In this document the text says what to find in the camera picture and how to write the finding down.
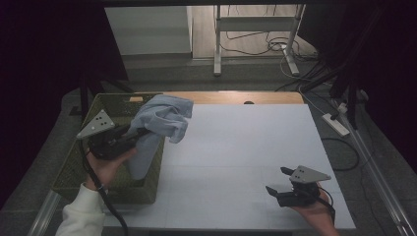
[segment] white tabletop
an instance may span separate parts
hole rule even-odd
[[[265,185],[291,189],[280,167],[304,165],[331,176],[335,226],[355,225],[305,104],[195,105],[184,140],[165,141],[156,202],[116,206],[129,227],[189,230],[310,228],[280,207]],[[119,226],[107,214],[106,226]]]

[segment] hand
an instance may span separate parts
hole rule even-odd
[[[94,170],[101,184],[103,184],[105,188],[108,188],[110,182],[114,179],[120,165],[132,157],[136,152],[137,150],[132,148],[113,160],[97,159],[91,152],[89,152],[87,155],[87,160],[89,161],[89,165],[91,165],[91,168]],[[97,189],[89,175],[86,181],[86,188],[94,191]]]
[[[328,196],[323,190],[320,190],[320,198],[328,202]],[[338,236],[334,228],[330,211],[327,206],[315,202],[309,206],[293,206],[292,209],[299,212],[304,219],[315,228],[322,236]]]

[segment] cloth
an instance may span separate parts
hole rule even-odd
[[[159,94],[144,104],[131,121],[128,134],[137,128],[151,132],[136,143],[138,152],[128,160],[127,166],[133,179],[143,179],[148,173],[162,137],[169,137],[169,142],[178,144],[184,138],[191,118],[194,101],[171,95]]]
[[[103,201],[97,191],[81,185],[76,199],[64,207],[64,220],[59,226],[57,236],[95,236],[101,235],[104,224]]]

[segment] wooden floor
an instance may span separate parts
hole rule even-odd
[[[221,16],[295,16],[295,5],[226,5],[221,6]],[[194,6],[193,13],[193,58],[212,58],[215,49],[215,31],[214,20],[215,6]],[[251,54],[248,55],[236,51],[227,51],[222,49],[222,57],[248,57],[248,56],[281,56],[280,51],[268,51],[268,41],[276,37],[288,37],[289,32],[262,32],[255,35],[235,38],[236,36],[245,35],[252,32],[222,32],[220,43],[225,49],[239,50]],[[299,53],[302,55],[312,55],[315,49],[309,43],[296,37],[299,43]],[[286,42],[284,38],[277,38],[274,42]],[[294,43],[293,49],[298,52],[297,43]]]

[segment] human arm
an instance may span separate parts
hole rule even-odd
[[[100,182],[108,188],[114,179],[120,165],[133,156],[136,149],[130,149],[114,160],[99,160],[91,152],[87,159]],[[88,176],[86,183],[82,184],[76,199],[63,209],[63,222],[56,235],[100,235],[104,213],[102,212],[102,199],[96,187]]]
[[[320,190],[320,198],[328,202],[328,196],[323,190]],[[315,202],[309,206],[293,206],[292,208],[300,213],[321,236],[339,236],[327,206]]]

